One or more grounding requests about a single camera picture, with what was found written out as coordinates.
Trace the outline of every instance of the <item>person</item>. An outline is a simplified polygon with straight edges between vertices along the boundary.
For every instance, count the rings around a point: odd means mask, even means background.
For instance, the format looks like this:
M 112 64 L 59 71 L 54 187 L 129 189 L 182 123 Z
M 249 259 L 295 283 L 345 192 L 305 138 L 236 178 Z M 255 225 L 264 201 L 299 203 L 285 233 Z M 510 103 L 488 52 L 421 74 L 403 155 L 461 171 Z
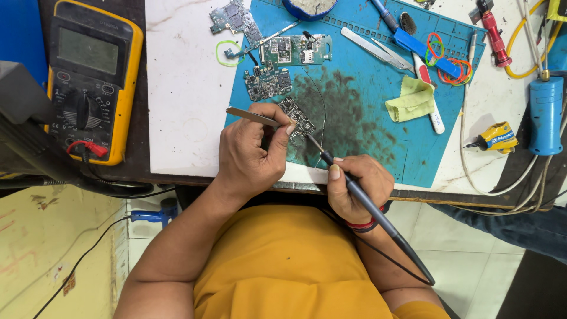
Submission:
M 355 241 L 321 211 L 260 205 L 238 211 L 285 172 L 293 122 L 275 104 L 251 112 L 282 124 L 275 132 L 239 119 L 221 133 L 210 186 L 149 244 L 129 274 L 114 319 L 398 318 L 447 319 L 433 289 Z M 263 137 L 268 150 L 260 147 Z M 368 155 L 335 158 L 328 201 L 356 236 L 424 278 L 353 199 L 344 172 L 377 206 L 392 175 Z

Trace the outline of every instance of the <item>burn mark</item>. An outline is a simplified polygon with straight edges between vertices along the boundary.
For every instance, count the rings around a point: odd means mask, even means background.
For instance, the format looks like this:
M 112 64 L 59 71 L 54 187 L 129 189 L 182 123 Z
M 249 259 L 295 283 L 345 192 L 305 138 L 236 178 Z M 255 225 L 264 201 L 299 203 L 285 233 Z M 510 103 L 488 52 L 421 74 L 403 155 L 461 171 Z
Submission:
M 397 144 L 397 139 L 379 121 L 368 114 L 380 105 L 366 104 L 355 78 L 340 70 L 310 69 L 303 67 L 305 74 L 293 78 L 294 90 L 290 96 L 297 101 L 305 114 L 317 128 L 313 134 L 324 149 L 333 151 L 335 156 L 348 156 L 368 153 L 388 169 L 395 169 L 404 161 L 396 162 L 393 148 L 405 148 Z M 279 102 L 281 97 L 270 102 Z M 319 161 L 319 152 L 311 144 L 297 137 L 297 146 L 291 146 L 287 160 L 309 166 L 325 168 Z

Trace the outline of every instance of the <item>green rubber band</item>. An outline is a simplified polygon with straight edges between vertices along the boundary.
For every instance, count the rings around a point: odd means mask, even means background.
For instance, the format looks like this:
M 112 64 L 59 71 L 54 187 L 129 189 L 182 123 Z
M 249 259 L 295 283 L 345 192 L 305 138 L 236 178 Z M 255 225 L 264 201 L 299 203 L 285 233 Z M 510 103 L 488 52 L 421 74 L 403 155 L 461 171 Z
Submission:
M 433 42 L 430 42 L 430 44 L 435 44 L 435 43 L 439 43 L 439 45 L 441 46 L 441 54 L 440 54 L 440 56 L 443 56 L 443 52 L 445 52 L 445 46 L 443 45 L 443 42 L 440 42 L 440 41 L 433 41 Z M 437 61 L 439 61 L 439 59 L 436 59 L 434 64 L 429 64 L 429 59 L 428 59 L 429 52 L 430 52 L 430 50 L 429 50 L 429 48 L 428 48 L 427 51 L 425 51 L 425 64 L 426 64 L 427 66 L 434 66 L 435 64 L 437 64 Z
M 222 62 L 221 59 L 218 58 L 218 46 L 224 43 L 231 43 L 236 45 L 236 47 L 238 48 L 238 52 L 242 51 L 242 48 L 240 47 L 240 45 L 238 45 L 238 43 L 232 41 L 232 40 L 225 40 L 225 41 L 221 41 L 219 43 L 217 43 L 217 48 L 215 49 L 215 55 L 217 56 L 217 61 L 224 66 L 237 66 L 239 64 L 242 63 L 242 61 L 244 61 L 244 59 L 246 58 L 246 56 L 242 57 L 242 60 L 238 61 L 238 63 L 226 63 L 226 62 Z

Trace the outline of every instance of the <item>red screwdriver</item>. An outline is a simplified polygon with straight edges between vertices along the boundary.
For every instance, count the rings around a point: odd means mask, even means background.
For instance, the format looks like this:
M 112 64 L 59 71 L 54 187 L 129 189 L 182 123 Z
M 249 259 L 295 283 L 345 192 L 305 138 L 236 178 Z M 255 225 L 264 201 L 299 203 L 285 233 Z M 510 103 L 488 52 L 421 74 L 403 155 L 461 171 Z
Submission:
M 483 25 L 484 28 L 488 30 L 488 35 L 490 36 L 490 44 L 492 45 L 492 50 L 496 54 L 496 66 L 499 68 L 504 68 L 512 64 L 512 58 L 506 54 L 506 46 L 504 41 L 500 36 L 500 32 L 496 26 L 496 19 L 490 9 L 486 0 L 478 0 L 476 5 L 479 7 L 480 13 L 483 15 Z

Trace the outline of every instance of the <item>yellow t-shirt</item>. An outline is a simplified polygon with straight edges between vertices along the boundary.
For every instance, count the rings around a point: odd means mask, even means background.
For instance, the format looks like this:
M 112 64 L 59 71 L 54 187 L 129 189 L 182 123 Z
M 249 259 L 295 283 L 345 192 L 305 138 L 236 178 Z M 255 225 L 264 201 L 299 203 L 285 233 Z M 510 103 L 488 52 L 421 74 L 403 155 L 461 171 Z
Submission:
M 193 293 L 197 319 L 448 318 L 423 301 L 392 314 L 346 233 L 304 206 L 236 213 L 217 234 Z

